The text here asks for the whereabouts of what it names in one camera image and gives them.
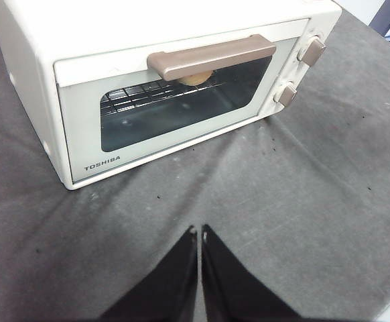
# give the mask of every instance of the toaster oven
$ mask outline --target toaster oven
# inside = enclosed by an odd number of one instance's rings
[[[287,107],[340,13],[331,0],[0,0],[0,46],[77,189]]]

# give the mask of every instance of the oven door handle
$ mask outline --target oven door handle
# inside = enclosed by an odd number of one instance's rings
[[[155,52],[148,67],[165,81],[229,67],[274,55],[276,46],[261,35],[177,52]]]

